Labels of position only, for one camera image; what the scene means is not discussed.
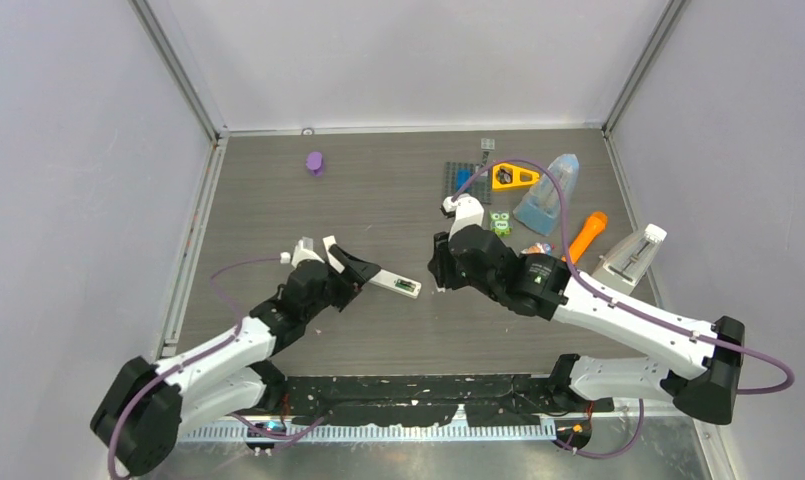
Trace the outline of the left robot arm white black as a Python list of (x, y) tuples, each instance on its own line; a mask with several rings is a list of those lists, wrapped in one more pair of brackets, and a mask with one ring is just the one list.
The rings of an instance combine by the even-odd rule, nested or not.
[(111, 478), (148, 474), (183, 434), (221, 416), (253, 407), (276, 412), (286, 378), (271, 357), (323, 310), (345, 309), (382, 269), (337, 245), (324, 257), (298, 245), (290, 263), (274, 295), (223, 333), (180, 355), (156, 362), (137, 356), (120, 368), (90, 421), (108, 449)]

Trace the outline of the white air conditioner remote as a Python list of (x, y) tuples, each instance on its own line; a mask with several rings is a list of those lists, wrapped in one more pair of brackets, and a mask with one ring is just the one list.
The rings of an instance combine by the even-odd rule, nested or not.
[(410, 299), (419, 297), (422, 284), (416, 280), (381, 269), (368, 283)]

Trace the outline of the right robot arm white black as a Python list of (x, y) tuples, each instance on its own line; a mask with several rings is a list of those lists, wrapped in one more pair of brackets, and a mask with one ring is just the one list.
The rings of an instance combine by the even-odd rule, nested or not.
[(581, 327), (635, 358), (562, 354), (546, 388), (558, 409), (628, 398), (668, 402), (697, 420), (728, 425), (738, 395), (744, 325), (688, 319), (611, 292), (547, 254), (519, 254), (476, 225), (433, 237), (428, 270), (441, 290), (471, 287), (514, 314)]

